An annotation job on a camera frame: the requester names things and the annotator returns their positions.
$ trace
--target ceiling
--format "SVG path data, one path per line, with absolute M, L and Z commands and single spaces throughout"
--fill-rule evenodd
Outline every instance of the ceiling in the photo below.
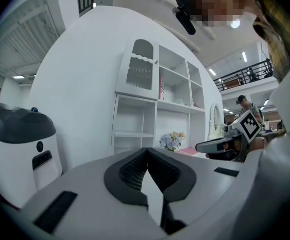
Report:
M 118 0 L 115 6 L 129 8 L 156 21 L 176 37 L 178 37 L 205 66 L 239 51 L 240 49 L 260 41 L 252 23 L 255 16 L 243 15 L 241 24 L 233 29 L 227 26 L 202 27 L 194 22 L 195 35 L 189 35 L 172 13 L 176 0 Z
M 274 105 L 271 103 L 270 95 L 274 90 L 267 90 L 262 91 L 258 93 L 251 94 L 251 101 L 252 103 L 256 104 L 259 108 L 265 107 L 267 108 L 274 108 Z M 224 109 L 228 109 L 229 111 L 232 111 L 234 114 L 238 114 L 241 111 L 241 106 L 236 104 L 236 98 L 231 98 L 223 101 Z M 266 100 L 269 100 L 267 105 L 264 106 L 264 103 Z M 225 115 L 230 115 L 229 112 L 224 111 Z
M 45 55 L 59 37 L 47 0 L 28 0 L 0 25 L 0 74 L 22 75 L 31 86 Z
M 245 52 L 247 57 L 247 62 L 245 62 L 242 52 Z M 245 67 L 251 66 L 258 62 L 264 61 L 266 58 L 269 58 L 268 46 L 264 41 L 258 41 L 252 43 L 247 47 L 244 47 L 233 54 L 229 55 L 226 58 L 221 59 L 220 61 L 206 67 L 206 69 L 213 69 L 217 74 L 216 76 L 211 75 L 211 77 L 216 80 L 220 77 L 223 77 L 227 74 L 233 73 L 235 71 L 241 70 Z

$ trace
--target white cabinet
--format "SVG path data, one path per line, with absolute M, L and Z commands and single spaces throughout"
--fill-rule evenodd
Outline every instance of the white cabinet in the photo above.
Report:
M 157 102 L 118 94 L 112 131 L 112 155 L 152 147 Z
M 199 69 L 173 51 L 139 36 L 130 38 L 116 92 L 112 155 L 159 147 L 160 137 L 173 131 L 186 135 L 181 148 L 205 140 Z
M 119 69 L 116 93 L 157 100 L 158 65 L 158 44 L 140 36 L 131 36 Z

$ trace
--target arched mirror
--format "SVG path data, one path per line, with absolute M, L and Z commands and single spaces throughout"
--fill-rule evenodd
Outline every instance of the arched mirror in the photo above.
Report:
M 221 135 L 220 132 L 220 111 L 216 103 L 213 103 L 210 108 L 210 120 L 209 120 L 209 136 L 208 139 L 212 140 L 218 138 Z

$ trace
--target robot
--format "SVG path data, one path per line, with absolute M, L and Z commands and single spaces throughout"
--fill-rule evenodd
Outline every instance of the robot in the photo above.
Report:
M 0 200 L 19 209 L 61 173 L 51 119 L 0 103 Z
M 207 153 L 211 159 L 244 162 L 249 144 L 261 131 L 252 112 L 246 111 L 231 125 L 223 125 L 224 137 L 196 144 L 198 152 Z

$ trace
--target black camera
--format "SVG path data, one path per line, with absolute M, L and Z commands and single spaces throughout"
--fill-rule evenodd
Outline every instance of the black camera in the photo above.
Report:
M 175 14 L 177 20 L 179 20 L 179 22 L 185 28 L 188 34 L 194 35 L 196 33 L 196 29 L 191 23 L 189 16 L 183 11 L 182 6 L 173 8 L 173 13 Z
M 36 149 L 38 152 L 42 152 L 43 149 L 44 149 L 44 145 L 43 145 L 43 142 L 39 141 L 36 145 Z

